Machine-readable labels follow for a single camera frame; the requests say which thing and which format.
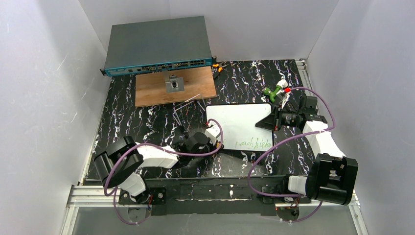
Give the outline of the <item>white whiteboard black frame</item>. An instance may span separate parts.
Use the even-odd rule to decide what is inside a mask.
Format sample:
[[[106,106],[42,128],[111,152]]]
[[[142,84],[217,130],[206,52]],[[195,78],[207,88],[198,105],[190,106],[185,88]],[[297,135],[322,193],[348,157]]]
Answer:
[[[226,150],[265,152],[274,145],[273,132],[255,124],[271,110],[268,103],[208,105],[206,115],[221,125]]]

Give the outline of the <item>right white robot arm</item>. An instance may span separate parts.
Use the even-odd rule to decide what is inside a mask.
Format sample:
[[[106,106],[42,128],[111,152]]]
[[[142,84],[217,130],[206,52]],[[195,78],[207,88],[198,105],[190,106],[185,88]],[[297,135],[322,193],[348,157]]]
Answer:
[[[348,158],[338,148],[329,132],[327,120],[318,115],[317,98],[304,96],[297,111],[273,108],[272,112],[257,122],[256,127],[279,130],[295,127],[305,135],[315,156],[308,174],[286,175],[282,182],[270,189],[262,188],[267,195],[295,197],[306,196],[339,205],[348,205],[352,199],[358,163]]]

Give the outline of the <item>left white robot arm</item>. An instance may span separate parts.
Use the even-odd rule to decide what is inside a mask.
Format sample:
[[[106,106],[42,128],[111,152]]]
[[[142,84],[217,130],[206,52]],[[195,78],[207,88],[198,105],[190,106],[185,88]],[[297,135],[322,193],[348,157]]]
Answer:
[[[148,187],[144,179],[136,173],[137,169],[184,167],[196,158],[210,157],[218,152],[222,138],[222,131],[209,128],[184,141],[160,147],[151,143],[136,143],[131,136],[126,136],[96,154],[93,163],[106,196],[114,194],[116,188],[131,196],[139,196]]]

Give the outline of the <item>green white marker tool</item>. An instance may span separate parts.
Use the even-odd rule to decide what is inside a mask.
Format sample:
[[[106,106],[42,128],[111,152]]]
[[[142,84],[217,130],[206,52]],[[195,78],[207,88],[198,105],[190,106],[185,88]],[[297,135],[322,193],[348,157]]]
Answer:
[[[268,96],[271,103],[274,103],[278,94],[285,92],[285,89],[288,87],[288,83],[285,79],[281,79],[277,82],[275,89],[271,90],[270,88],[266,87],[262,93],[265,96]]]

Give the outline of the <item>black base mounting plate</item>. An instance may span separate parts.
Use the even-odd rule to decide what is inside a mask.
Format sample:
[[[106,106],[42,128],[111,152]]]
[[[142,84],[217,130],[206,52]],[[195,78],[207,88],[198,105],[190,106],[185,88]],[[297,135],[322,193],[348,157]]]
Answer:
[[[276,207],[299,207],[297,202],[276,194],[282,176],[147,179],[147,191],[135,199],[121,190],[118,203],[123,206],[150,207],[153,216],[171,214],[259,214],[275,216]]]

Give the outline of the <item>brown wooden board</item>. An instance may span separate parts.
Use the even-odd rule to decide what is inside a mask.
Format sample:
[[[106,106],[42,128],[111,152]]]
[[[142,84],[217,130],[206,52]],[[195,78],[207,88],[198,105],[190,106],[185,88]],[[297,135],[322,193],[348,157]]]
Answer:
[[[176,76],[182,91],[167,89],[167,76]],[[145,107],[167,103],[216,97],[211,67],[198,67],[136,75],[135,106]]]

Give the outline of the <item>grey metal stand bracket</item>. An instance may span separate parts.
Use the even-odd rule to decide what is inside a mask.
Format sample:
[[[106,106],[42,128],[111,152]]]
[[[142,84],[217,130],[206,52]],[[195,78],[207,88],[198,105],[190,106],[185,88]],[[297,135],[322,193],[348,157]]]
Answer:
[[[163,78],[167,93],[184,91],[184,79],[176,75],[170,75],[168,71],[163,71]]]

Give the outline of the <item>orange handled pliers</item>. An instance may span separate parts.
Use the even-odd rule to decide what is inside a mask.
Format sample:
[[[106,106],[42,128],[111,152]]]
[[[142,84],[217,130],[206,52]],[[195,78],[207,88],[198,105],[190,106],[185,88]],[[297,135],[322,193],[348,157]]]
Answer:
[[[220,73],[224,70],[227,64],[224,62],[221,62],[221,63],[213,64],[212,66],[214,68],[217,68],[216,72],[213,74],[213,79],[216,79],[220,76]]]

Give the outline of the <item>grey network switch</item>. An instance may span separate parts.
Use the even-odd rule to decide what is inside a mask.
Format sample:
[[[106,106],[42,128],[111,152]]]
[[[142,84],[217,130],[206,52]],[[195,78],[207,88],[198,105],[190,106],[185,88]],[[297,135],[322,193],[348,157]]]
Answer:
[[[111,28],[104,76],[145,74],[216,63],[203,16],[116,24]]]

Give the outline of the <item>aluminium rail frame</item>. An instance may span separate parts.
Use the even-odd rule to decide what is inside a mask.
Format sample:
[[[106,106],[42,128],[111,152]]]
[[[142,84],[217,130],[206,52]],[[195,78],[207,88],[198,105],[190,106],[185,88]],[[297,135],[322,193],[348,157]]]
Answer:
[[[80,208],[110,208],[112,205],[113,200],[104,196],[102,188],[99,186],[73,186],[66,205],[66,215],[60,234],[74,234]],[[353,192],[349,212],[357,234],[367,235],[368,231],[360,211],[360,202],[356,192]]]

